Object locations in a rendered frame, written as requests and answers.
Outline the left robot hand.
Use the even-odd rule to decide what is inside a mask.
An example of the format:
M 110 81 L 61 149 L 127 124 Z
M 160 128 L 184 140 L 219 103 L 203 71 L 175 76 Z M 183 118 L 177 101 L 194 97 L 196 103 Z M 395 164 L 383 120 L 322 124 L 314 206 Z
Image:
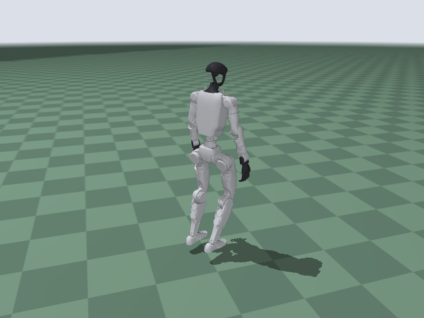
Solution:
M 192 147 L 193 147 L 193 151 L 194 151 L 195 149 L 199 148 L 199 146 L 200 146 L 200 142 L 199 142 L 199 145 L 197 145 L 197 146 L 193 146 L 193 142 L 192 142 L 192 141 L 191 141 L 191 144 L 192 144 Z

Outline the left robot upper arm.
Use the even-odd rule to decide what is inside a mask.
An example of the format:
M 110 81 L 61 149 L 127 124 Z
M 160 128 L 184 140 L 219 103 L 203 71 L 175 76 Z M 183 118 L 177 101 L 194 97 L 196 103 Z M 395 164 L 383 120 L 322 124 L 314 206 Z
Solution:
M 197 106 L 197 94 L 200 91 L 194 91 L 190 95 L 191 103 L 189 107 L 188 123 L 196 127 L 196 106 Z

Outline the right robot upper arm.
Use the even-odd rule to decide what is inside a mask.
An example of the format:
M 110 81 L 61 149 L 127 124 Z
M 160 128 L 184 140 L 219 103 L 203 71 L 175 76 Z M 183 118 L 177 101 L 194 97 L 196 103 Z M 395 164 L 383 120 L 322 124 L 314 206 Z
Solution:
M 230 134 L 233 136 L 238 136 L 238 127 L 239 125 L 239 114 L 238 114 L 238 101 L 235 97 L 228 95 L 222 96 L 223 106 L 227 109 L 229 122 L 230 122 Z

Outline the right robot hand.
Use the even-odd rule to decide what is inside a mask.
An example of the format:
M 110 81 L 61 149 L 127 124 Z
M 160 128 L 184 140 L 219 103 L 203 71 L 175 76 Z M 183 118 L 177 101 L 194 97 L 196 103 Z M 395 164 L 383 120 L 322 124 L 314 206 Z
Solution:
M 249 161 L 247 160 L 246 162 L 244 162 L 244 158 L 241 156 L 239 158 L 240 160 L 240 164 L 242 164 L 242 179 L 239 180 L 239 182 L 243 182 L 245 180 L 247 180 L 250 176 L 250 166 L 249 166 Z

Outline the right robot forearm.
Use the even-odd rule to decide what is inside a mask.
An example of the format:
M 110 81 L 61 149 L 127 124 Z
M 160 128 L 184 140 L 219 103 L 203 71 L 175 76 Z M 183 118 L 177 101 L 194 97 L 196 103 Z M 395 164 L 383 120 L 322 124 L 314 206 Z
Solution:
M 244 133 L 243 133 L 242 126 L 238 127 L 238 137 L 234 139 L 234 142 L 237 147 L 238 159 L 242 156 L 244 158 L 244 162 L 246 162 L 249 159 L 249 157 L 248 157 L 246 146 L 244 143 Z

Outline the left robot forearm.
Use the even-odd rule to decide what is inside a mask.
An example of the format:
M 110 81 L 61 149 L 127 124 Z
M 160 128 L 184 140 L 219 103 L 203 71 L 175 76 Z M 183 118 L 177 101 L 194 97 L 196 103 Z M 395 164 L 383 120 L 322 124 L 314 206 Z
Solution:
M 197 126 L 194 127 L 188 123 L 188 129 L 190 131 L 190 138 L 193 142 L 193 146 L 199 145 L 199 136 L 198 136 Z

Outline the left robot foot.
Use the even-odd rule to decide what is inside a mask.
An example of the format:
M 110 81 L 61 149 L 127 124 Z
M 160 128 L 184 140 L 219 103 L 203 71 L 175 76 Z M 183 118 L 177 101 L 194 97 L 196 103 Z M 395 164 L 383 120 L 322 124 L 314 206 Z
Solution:
M 189 235 L 189 236 L 186 238 L 186 244 L 187 244 L 187 245 L 192 245 L 192 244 L 194 244 L 195 242 L 197 242 L 197 241 L 199 241 L 199 240 L 201 240 L 201 239 L 205 238 L 207 235 L 208 235 L 208 232 L 207 232 L 207 231 L 200 231 L 200 232 L 197 232 L 197 235 L 196 235 L 195 237 L 192 237 L 192 234 L 191 234 L 191 236 Z

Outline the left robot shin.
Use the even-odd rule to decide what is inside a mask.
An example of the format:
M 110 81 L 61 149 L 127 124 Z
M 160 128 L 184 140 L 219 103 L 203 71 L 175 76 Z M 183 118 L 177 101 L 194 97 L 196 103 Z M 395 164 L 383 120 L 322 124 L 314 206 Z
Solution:
M 195 191 L 193 192 L 193 195 L 194 195 Z M 193 197 L 193 195 L 192 195 L 192 197 Z M 191 217 L 190 236 L 192 234 L 192 237 L 195 237 L 197 235 L 200 220 L 202 219 L 203 214 L 204 214 L 206 201 L 207 201 L 207 199 L 203 203 L 198 203 L 194 199 L 192 199 L 191 214 L 190 214 L 190 217 Z

